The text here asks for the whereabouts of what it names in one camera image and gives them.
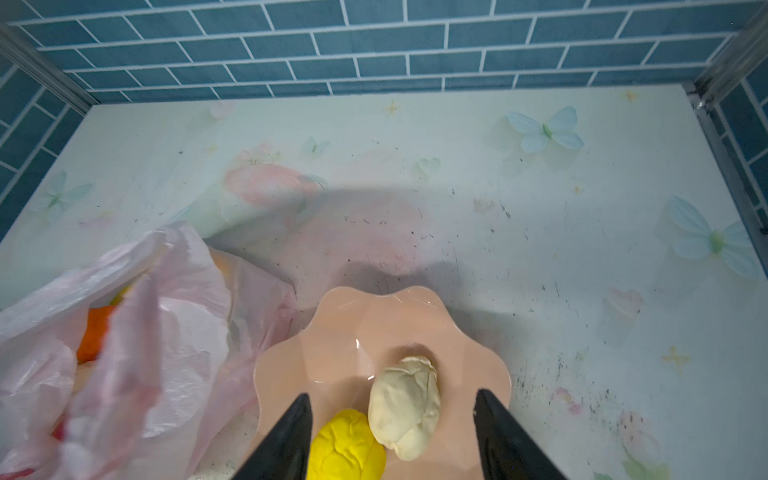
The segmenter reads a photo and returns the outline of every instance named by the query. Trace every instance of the pink scalloped bowl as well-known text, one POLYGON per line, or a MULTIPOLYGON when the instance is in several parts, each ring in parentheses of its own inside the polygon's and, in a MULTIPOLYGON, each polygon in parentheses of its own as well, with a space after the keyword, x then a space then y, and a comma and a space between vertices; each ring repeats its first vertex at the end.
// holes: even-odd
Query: pink scalloped bowl
POLYGON ((418 459, 404 462, 388 450, 382 478, 482 479, 475 395, 489 389, 509 404, 509 371, 495 353, 462 333, 437 294, 422 286, 385 296, 331 290, 304 331, 268 349, 253 374, 261 411, 254 448, 302 392, 310 394, 313 439, 339 410, 367 414, 376 374, 411 355, 426 356, 437 369, 440 420, 418 459))

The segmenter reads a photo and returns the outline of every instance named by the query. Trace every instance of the white dough ball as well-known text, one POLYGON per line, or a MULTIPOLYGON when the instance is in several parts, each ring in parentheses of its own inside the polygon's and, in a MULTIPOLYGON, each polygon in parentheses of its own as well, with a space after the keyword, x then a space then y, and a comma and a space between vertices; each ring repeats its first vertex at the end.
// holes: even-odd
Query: white dough ball
POLYGON ((423 356, 407 356, 376 376, 368 423, 376 440, 401 460, 427 449, 440 418, 437 371, 423 356))

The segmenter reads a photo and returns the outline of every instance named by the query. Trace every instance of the pink plastic bag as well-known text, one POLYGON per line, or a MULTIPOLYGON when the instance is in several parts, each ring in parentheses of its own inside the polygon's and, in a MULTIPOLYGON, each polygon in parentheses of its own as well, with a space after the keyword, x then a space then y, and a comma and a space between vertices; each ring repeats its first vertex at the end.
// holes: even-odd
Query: pink plastic bag
POLYGON ((255 400, 256 358, 295 312, 291 286, 185 223, 63 274, 0 312, 0 479, 186 478, 255 400), (137 276, 73 398, 89 306, 137 276))

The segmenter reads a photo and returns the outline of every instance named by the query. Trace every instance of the blue brick wall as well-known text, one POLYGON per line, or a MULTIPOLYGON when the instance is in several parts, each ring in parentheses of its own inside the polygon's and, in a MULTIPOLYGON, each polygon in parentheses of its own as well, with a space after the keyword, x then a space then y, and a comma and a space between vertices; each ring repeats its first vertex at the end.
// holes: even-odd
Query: blue brick wall
POLYGON ((679 82, 734 0, 2 0, 103 103, 679 82))
POLYGON ((0 240, 81 120, 0 56, 0 240))
POLYGON ((763 228, 768 229, 768 58, 710 112, 763 228))

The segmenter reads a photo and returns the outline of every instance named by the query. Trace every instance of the peach plastic bowl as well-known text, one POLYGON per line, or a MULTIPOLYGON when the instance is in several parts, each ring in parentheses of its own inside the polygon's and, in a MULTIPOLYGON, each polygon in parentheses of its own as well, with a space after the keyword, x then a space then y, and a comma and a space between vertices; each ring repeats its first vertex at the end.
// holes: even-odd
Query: peach plastic bowl
POLYGON ((489 389, 509 404, 509 371, 464 335, 437 294, 422 286, 385 296, 331 290, 304 331, 268 349, 253 374, 261 410, 254 447, 301 392, 310 394, 313 439, 339 410, 368 414, 374 376, 409 355, 424 355, 437 368, 442 411, 426 452, 404 462, 388 450, 382 478, 482 479, 475 395, 489 389))

